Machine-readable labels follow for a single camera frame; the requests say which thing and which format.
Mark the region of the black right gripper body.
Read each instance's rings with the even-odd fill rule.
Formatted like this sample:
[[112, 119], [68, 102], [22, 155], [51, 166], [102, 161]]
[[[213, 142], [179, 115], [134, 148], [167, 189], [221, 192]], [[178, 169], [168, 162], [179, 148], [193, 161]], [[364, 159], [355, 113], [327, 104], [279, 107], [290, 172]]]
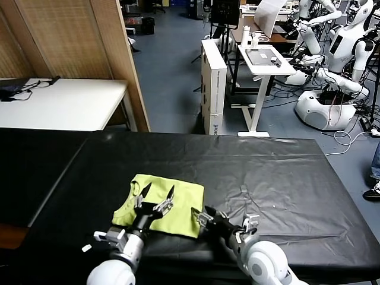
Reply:
[[206, 228], [215, 235], [223, 238], [227, 247], [231, 247], [231, 237], [241, 230], [240, 226], [232, 224], [229, 219], [212, 217], [209, 219]]

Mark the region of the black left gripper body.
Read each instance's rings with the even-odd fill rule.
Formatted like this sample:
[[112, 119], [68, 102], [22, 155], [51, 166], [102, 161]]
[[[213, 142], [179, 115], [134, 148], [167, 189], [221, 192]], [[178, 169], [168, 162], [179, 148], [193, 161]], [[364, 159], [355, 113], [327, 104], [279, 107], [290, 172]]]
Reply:
[[142, 235], [150, 228], [153, 221], [161, 219], [161, 212], [155, 209], [156, 206], [157, 204], [152, 202], [142, 202], [134, 208], [136, 216], [130, 233]]

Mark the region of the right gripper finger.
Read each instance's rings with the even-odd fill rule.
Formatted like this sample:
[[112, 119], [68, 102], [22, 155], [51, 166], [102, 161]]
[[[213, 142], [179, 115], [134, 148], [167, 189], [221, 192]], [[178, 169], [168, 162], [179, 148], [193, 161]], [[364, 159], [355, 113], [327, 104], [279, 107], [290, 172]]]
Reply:
[[200, 210], [197, 210], [196, 208], [191, 208], [192, 215], [195, 216], [196, 221], [201, 227], [207, 227], [208, 223], [208, 214], [205, 212], [202, 212]]
[[206, 206], [206, 212], [209, 216], [211, 216], [214, 219], [229, 219], [229, 216], [225, 212], [219, 211], [210, 206]]

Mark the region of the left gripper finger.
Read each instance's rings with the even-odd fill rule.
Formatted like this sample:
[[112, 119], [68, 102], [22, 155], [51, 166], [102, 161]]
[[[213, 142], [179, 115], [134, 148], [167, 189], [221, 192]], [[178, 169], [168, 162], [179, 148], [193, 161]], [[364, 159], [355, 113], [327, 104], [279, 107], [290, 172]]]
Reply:
[[147, 186], [145, 186], [142, 191], [140, 192], [140, 194], [138, 196], [135, 197], [135, 201], [134, 201], [134, 208], [143, 208], [143, 207], [147, 207], [149, 205], [151, 205], [150, 202], [146, 202], [144, 199], [145, 197], [147, 196], [149, 190], [151, 188], [151, 182], [148, 183]]
[[173, 185], [166, 199], [153, 207], [154, 219], [163, 218], [173, 208], [174, 191], [175, 191], [175, 186]]

